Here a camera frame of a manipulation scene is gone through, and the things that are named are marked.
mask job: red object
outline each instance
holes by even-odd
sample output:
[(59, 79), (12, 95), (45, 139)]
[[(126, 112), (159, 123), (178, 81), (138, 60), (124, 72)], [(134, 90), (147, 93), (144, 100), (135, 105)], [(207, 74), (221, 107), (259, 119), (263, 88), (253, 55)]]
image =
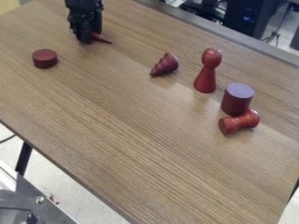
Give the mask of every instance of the red object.
[(219, 128), (225, 134), (232, 133), (242, 127), (255, 128), (260, 123), (258, 112), (248, 109), (245, 114), (238, 117), (225, 117), (219, 120)]
[(155, 67), (151, 69), (151, 76), (158, 76), (161, 74), (171, 73), (178, 68), (178, 60), (176, 55), (167, 52), (162, 59), (159, 60)]
[(49, 68), (57, 64), (57, 53), (49, 49), (37, 50), (32, 54), (33, 64), (38, 68)]
[(98, 40), (100, 42), (104, 42), (104, 43), (108, 43), (108, 44), (112, 44), (112, 42), (110, 40), (108, 40), (104, 35), (98, 33), (98, 32), (93, 32), (93, 38), (95, 40)]
[(248, 85), (241, 83), (229, 84), (226, 87), (221, 108), (230, 116), (240, 116), (248, 110), (253, 97), (254, 90)]
[(208, 48), (203, 52), (203, 69), (194, 81), (194, 87), (201, 93), (209, 94), (216, 90), (215, 68), (222, 60), (221, 51), (216, 48)]

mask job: red disc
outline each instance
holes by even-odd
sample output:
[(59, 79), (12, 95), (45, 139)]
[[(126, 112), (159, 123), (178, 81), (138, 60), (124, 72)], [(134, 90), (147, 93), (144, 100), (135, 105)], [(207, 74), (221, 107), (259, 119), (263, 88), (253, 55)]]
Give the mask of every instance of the red disc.
[(221, 108), (230, 116), (240, 116), (249, 108), (254, 90), (241, 83), (229, 84), (223, 96)]
[(37, 50), (32, 54), (33, 64), (38, 68), (49, 68), (57, 64), (57, 53), (49, 49)]

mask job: electronic equipment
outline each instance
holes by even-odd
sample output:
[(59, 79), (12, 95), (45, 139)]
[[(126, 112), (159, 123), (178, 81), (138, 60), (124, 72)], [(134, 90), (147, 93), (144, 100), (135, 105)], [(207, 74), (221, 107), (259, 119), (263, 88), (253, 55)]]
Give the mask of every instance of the electronic equipment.
[(224, 26), (260, 39), (282, 0), (228, 0)]

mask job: table leg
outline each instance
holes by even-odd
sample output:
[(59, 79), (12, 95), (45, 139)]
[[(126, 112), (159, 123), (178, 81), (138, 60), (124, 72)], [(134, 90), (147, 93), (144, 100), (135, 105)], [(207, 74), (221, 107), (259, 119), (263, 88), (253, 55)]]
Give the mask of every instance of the table leg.
[(32, 147), (26, 142), (24, 142), (16, 166), (16, 172), (18, 172), (18, 174), (20, 174), (21, 176), (24, 176), (24, 173), (26, 171), (30, 159), (31, 152), (32, 152)]

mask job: bolt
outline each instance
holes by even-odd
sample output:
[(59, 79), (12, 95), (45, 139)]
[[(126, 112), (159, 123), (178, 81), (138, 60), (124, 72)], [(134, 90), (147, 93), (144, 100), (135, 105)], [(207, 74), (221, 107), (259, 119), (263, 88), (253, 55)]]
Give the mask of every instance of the bolt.
[(41, 196), (38, 196), (37, 199), (35, 200), (35, 202), (37, 204), (43, 204), (45, 202), (45, 198), (41, 197)]

